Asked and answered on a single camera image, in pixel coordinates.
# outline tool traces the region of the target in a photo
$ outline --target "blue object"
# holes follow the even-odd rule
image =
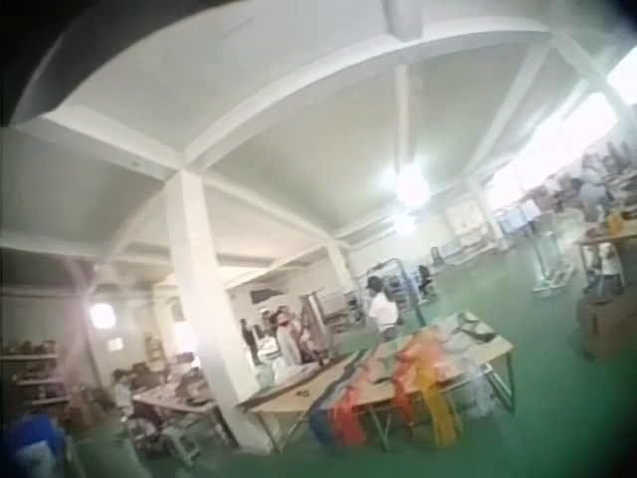
[[[3,438],[11,456],[21,448],[42,441],[46,441],[54,456],[62,453],[63,434],[43,413],[28,415],[12,423]]]
[[[308,419],[310,423],[310,429],[314,434],[317,442],[322,446],[328,446],[333,440],[333,433],[329,428],[329,422],[327,420],[327,413],[322,409],[323,404],[331,398],[331,395],[338,388],[339,385],[349,380],[356,371],[358,364],[367,357],[369,351],[360,351],[356,354],[355,358],[345,366],[345,369],[338,380],[333,381],[325,391],[310,405],[308,412]]]

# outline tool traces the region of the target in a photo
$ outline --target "white shirt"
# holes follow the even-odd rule
[[[604,179],[601,177],[601,173],[593,167],[584,167],[581,170],[581,179],[584,182],[600,186],[604,183]]]
[[[610,209],[610,201],[604,186],[596,186],[584,182],[579,191],[579,198],[584,206],[586,222],[594,223],[603,219],[603,211]]]
[[[279,343],[279,349],[281,350],[281,356],[287,366],[294,366],[301,364],[301,352],[297,341],[295,341],[291,325],[287,327],[277,327],[277,342]]]
[[[369,316],[376,322],[376,326],[382,332],[390,327],[395,327],[398,322],[398,306],[395,302],[389,302],[382,292],[371,299]]]
[[[113,387],[112,393],[114,395],[116,407],[119,408],[126,416],[131,416],[132,393],[130,393],[130,389],[123,383],[117,383]]]

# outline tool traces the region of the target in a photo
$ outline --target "window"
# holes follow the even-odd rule
[[[187,322],[176,322],[173,325],[175,332],[175,341],[177,342],[177,351],[180,354],[185,352],[195,352],[197,349],[197,343],[195,342],[195,335],[192,333],[192,328]]]
[[[93,304],[91,306],[91,322],[99,330],[115,327],[115,312],[110,304]]]
[[[115,337],[114,339],[110,339],[106,346],[109,352],[119,352],[123,349],[123,340],[121,337]]]

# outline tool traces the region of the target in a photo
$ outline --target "man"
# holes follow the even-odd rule
[[[248,321],[246,319],[241,320],[241,334],[243,334],[243,341],[246,343],[246,346],[248,346],[248,349],[250,349],[252,362],[254,363],[254,365],[261,365],[261,361],[259,360],[259,348],[257,347],[257,340],[255,339],[255,335],[248,327]]]

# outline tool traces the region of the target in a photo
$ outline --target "light fixture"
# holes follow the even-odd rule
[[[93,304],[91,306],[91,322],[99,330],[115,327],[115,312],[110,304]]]
[[[396,178],[398,200],[405,207],[421,206],[431,197],[429,184],[415,163],[403,167]]]
[[[402,211],[393,217],[394,230],[401,236],[413,234],[416,230],[416,221],[407,211]]]

